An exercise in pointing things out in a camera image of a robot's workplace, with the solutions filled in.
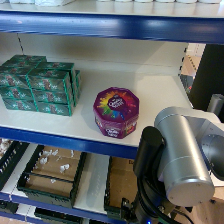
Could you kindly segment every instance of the upper shelf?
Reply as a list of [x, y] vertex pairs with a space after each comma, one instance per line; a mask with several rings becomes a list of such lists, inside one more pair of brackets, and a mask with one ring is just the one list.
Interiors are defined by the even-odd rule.
[[[177, 76], [83, 70], [82, 79], [81, 97], [72, 117], [7, 110], [0, 99], [0, 137], [134, 159], [142, 130], [154, 126], [161, 110], [191, 108]], [[109, 87], [130, 89], [140, 100], [137, 128], [124, 139], [102, 135], [95, 124], [93, 103]]]
[[0, 31], [224, 44], [224, 2], [5, 3], [0, 5]]

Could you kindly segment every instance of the shelf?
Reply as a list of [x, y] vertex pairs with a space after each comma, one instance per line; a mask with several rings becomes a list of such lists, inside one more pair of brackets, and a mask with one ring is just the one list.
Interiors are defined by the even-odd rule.
[[224, 43], [224, 4], [98, 2], [0, 5], [0, 31]]
[[[191, 108], [179, 77], [83, 71], [83, 89], [72, 117], [7, 110], [0, 99], [0, 136], [55, 147], [134, 159], [141, 132], [166, 107]], [[93, 103], [111, 86], [130, 89], [140, 100], [137, 129], [124, 139], [106, 137], [95, 124]]]
[[0, 199], [12, 201], [19, 204], [32, 205], [52, 211], [62, 212], [79, 217], [99, 220], [107, 223], [124, 224], [122, 221], [109, 219], [103, 208], [104, 193], [106, 189], [106, 178], [109, 164], [109, 156], [88, 154], [82, 177], [79, 183], [78, 195], [73, 209], [62, 206], [30, 200], [25, 193], [18, 191], [16, 186], [20, 175], [27, 162], [36, 149], [35, 144], [30, 144], [17, 164], [13, 174], [1, 191]]

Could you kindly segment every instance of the blue shelf frame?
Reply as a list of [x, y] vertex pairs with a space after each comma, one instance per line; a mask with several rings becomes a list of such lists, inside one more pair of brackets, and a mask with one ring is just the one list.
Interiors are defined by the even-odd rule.
[[0, 216], [7, 217], [10, 219], [17, 219], [21, 221], [26, 221], [25, 216], [18, 215], [18, 214], [11, 214], [11, 213], [6, 213], [6, 212], [0, 212]]
[[137, 147], [0, 127], [0, 136], [17, 141], [135, 159]]
[[0, 11], [0, 32], [224, 44], [224, 18]]
[[62, 206], [33, 201], [33, 200], [30, 200], [29, 198], [25, 198], [25, 197], [21, 197], [21, 196], [12, 195], [12, 201], [15, 203], [32, 205], [32, 206], [35, 206], [38, 208], [61, 212], [61, 213], [69, 214], [69, 215], [82, 217], [82, 218], [93, 219], [93, 220], [97, 220], [97, 221], [101, 221], [101, 222], [112, 223], [112, 224], [125, 224], [124, 221], [110, 219], [107, 217], [107, 215], [104, 215], [104, 214], [90, 212], [90, 211], [84, 211], [84, 210], [76, 209], [76, 208], [73, 208], [73, 209], [65, 208]]

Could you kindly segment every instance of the lower shelf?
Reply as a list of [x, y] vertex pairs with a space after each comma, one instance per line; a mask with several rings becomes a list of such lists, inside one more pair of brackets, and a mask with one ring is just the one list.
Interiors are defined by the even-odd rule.
[[36, 146], [36, 144], [30, 144], [28, 146], [11, 177], [2, 189], [0, 199], [107, 223], [124, 223], [122, 221], [109, 219], [103, 207], [109, 156], [98, 154], [87, 155], [73, 209], [33, 201], [30, 200], [25, 193], [18, 191], [16, 188], [17, 181], [36, 149]]

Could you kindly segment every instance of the green box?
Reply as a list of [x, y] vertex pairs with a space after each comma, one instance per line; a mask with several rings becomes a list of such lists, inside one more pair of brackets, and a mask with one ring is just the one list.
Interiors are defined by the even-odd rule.
[[82, 82], [80, 70], [75, 70], [75, 80], [77, 88], [80, 88]]
[[14, 55], [10, 61], [30, 61], [30, 62], [46, 62], [46, 56], [33, 56], [33, 55]]
[[44, 103], [36, 101], [36, 105], [39, 112], [63, 116], [72, 116], [75, 108], [73, 100], [69, 104]]
[[37, 66], [39, 69], [53, 69], [69, 72], [70, 82], [76, 81], [75, 64], [63, 62], [40, 62]]
[[76, 106], [78, 104], [79, 98], [80, 98], [80, 93], [81, 90], [80, 88], [74, 89], [76, 86], [76, 83], [72, 83], [72, 87], [73, 87], [73, 99], [74, 99], [74, 105]]
[[29, 89], [24, 89], [16, 86], [0, 86], [0, 95], [2, 96], [2, 98], [33, 100], [32, 93]]
[[62, 103], [68, 104], [73, 100], [72, 89], [70, 88], [65, 92], [53, 92], [53, 91], [43, 91], [32, 89], [33, 97], [36, 101], [45, 102], [45, 103]]
[[69, 73], [66, 71], [33, 69], [27, 78], [33, 89], [67, 93], [71, 88]]
[[39, 63], [40, 62], [8, 60], [3, 63], [2, 66], [10, 68], [36, 68]]
[[3, 98], [8, 110], [37, 111], [33, 100], [16, 100]]
[[17, 86], [29, 88], [26, 75], [32, 70], [28, 68], [0, 67], [0, 86]]

